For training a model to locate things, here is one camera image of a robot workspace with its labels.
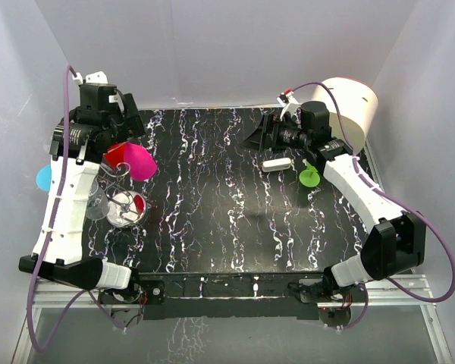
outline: cable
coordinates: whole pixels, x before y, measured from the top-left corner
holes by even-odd
[[[145,313],[145,305],[147,302],[148,302],[148,297],[147,297],[147,294],[145,291],[145,292],[143,292],[143,300],[140,299],[138,301],[138,304],[140,305],[140,312],[142,313],[142,315]]]
[[[71,72],[74,76],[76,76],[76,71],[72,68],[70,64],[67,65],[66,70],[64,71],[64,78],[63,78],[63,93],[64,93],[64,148],[62,152],[62,170],[61,170],[61,179],[59,181],[58,192],[57,196],[55,197],[54,204],[52,205],[51,217],[49,219],[49,231],[45,235],[44,244],[42,245],[42,249],[40,251],[39,257],[37,258],[36,266],[33,269],[32,278],[30,279],[29,284],[29,291],[27,294],[27,328],[29,331],[30,341],[35,350],[40,353],[43,353],[49,347],[52,338],[54,337],[56,331],[61,324],[62,319],[66,315],[66,312],[69,310],[69,307],[77,300],[82,294],[86,292],[86,290],[82,290],[78,292],[69,303],[65,306],[64,310],[62,311],[61,315],[59,316],[59,320],[55,323],[54,328],[52,328],[51,334],[47,337],[45,344],[43,347],[39,345],[37,341],[36,333],[33,329],[33,295],[36,288],[37,278],[39,277],[39,270],[46,256],[47,248],[49,246],[49,242],[51,241],[52,236],[52,229],[54,228],[55,217],[58,213],[59,203],[61,201],[62,191],[64,189],[64,185],[66,182],[66,173],[67,173],[67,158],[69,157],[69,72]],[[101,303],[93,296],[91,292],[88,292],[91,298],[93,299],[94,303],[105,313],[119,328],[125,329],[125,327],[114,318],[112,318],[106,310],[103,308]]]
[[[387,193],[381,191],[380,189],[373,188],[373,184],[371,182],[369,182],[362,174],[359,173],[360,169],[359,169],[359,163],[357,162],[356,149],[353,147],[353,145],[350,143],[349,139],[347,138],[347,132],[344,127],[344,123],[342,122],[342,117],[340,116],[339,106],[337,104],[337,101],[335,101],[334,94],[322,82],[304,83],[303,85],[295,87],[294,89],[292,89],[292,91],[294,92],[294,91],[301,89],[302,87],[305,87],[308,85],[321,86],[325,91],[327,91],[328,95],[331,97],[332,102],[334,103],[334,106],[335,106],[335,111],[337,112],[337,119],[339,120],[339,125],[342,130],[342,134],[344,135],[344,139],[346,140],[347,144],[349,144],[349,147],[352,148],[352,150],[353,150],[352,163],[353,163],[354,171],[359,175],[359,178],[361,179],[361,181],[364,182],[364,184],[366,186],[368,186],[369,188],[372,188],[372,190],[375,193],[377,193],[379,196],[384,197],[385,199],[388,199],[389,201],[402,207],[406,211],[411,212],[416,217],[418,217],[421,221],[423,221],[423,224],[425,224],[431,230],[431,232],[436,236],[436,238],[440,242],[441,246],[443,247],[444,251],[446,252],[446,254],[448,256],[448,260],[450,261],[450,266],[452,269],[452,282],[450,284],[450,288],[448,288],[448,291],[443,296],[436,297],[436,298],[427,298],[427,297],[418,296],[417,294],[411,292],[410,290],[406,289],[401,284],[396,282],[393,278],[389,277],[389,278],[387,278],[387,280],[390,281],[392,284],[394,284],[396,287],[398,287],[400,290],[402,290],[404,293],[408,294],[409,296],[411,296],[413,298],[416,298],[417,300],[423,301],[423,302],[439,303],[439,302],[448,300],[451,297],[451,295],[453,294],[453,292],[455,292],[455,257],[453,256],[453,253],[450,251],[450,247],[448,246],[447,241],[443,238],[440,231],[438,231],[438,229],[427,218],[425,218],[425,216],[423,216],[422,214],[417,212],[415,209],[410,208],[408,205],[399,201],[398,199],[395,199],[394,197],[389,196]]]
[[[116,93],[120,96],[121,103],[123,104],[123,118],[126,119],[128,115],[127,100],[119,89],[116,89]]]
[[[143,316],[143,315],[141,313],[139,313],[139,314],[135,315],[134,317],[132,317],[130,319],[130,321],[124,326],[124,328],[128,328],[128,326],[130,326],[131,322],[133,322],[133,320],[136,319],[139,316]]]
[[[362,320],[362,318],[364,317],[364,315],[366,314],[367,308],[369,306],[369,294],[367,293],[366,286],[364,284],[359,284],[357,287],[362,289],[362,291],[364,292],[364,308],[362,309],[362,312],[361,312],[361,314],[359,315],[359,317],[357,318],[356,321],[351,322],[347,326],[343,326],[343,328],[353,328],[354,326],[359,324],[360,321]]]
[[[350,293],[350,297],[349,297],[349,304],[347,306],[345,306],[344,308],[345,309],[348,309],[352,306],[352,301],[353,301],[353,297],[352,297],[352,292]]]

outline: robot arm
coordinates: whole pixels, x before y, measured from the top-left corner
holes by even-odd
[[[425,252],[423,222],[374,193],[372,189],[378,185],[359,168],[359,173],[371,181],[373,187],[361,181],[354,171],[351,149],[343,140],[331,136],[329,112],[323,102],[303,103],[298,125],[291,118],[293,105],[298,106],[298,103],[291,93],[288,96],[281,100],[284,102],[282,116],[263,115],[257,129],[242,146],[259,152],[303,150],[317,171],[347,198],[370,231],[359,255],[324,270],[325,294],[332,295],[343,287],[381,280],[421,265]]]
[[[50,281],[91,290],[95,287],[127,288],[132,269],[102,261],[83,258],[82,233],[88,194],[99,171],[103,154],[116,143],[145,134],[140,115],[131,94],[121,94],[109,84],[104,73],[86,76],[80,85],[80,106],[70,112],[69,157],[61,202],[51,231],[51,240],[39,270],[39,276]],[[124,111],[118,105],[122,98]],[[50,154],[52,181],[39,239],[31,256],[20,258],[19,269],[31,273],[49,232],[48,223],[61,179],[64,142],[63,121],[55,128]]]

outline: table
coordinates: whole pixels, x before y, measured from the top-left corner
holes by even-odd
[[[262,108],[142,111],[140,139],[158,171],[125,188],[151,205],[133,229],[86,220],[83,254],[140,272],[321,271],[355,255],[366,238],[359,216],[326,180],[301,185],[299,151],[273,156],[239,147]],[[268,158],[293,167],[266,174]],[[367,163],[362,165],[368,171]]]

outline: white cylinder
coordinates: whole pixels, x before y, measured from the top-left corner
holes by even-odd
[[[331,89],[339,105],[344,129],[349,139],[348,144],[360,152],[364,147],[372,119],[378,108],[378,97],[370,87],[348,78],[329,78],[323,84]],[[323,87],[317,86],[312,101],[322,101],[327,105],[327,109],[331,113],[329,124],[332,127],[332,136],[344,140],[334,103],[327,91]]]

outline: white eraser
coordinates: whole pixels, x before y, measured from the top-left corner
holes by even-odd
[[[271,161],[264,161],[261,169],[263,172],[283,171],[291,166],[290,158],[272,159]]]

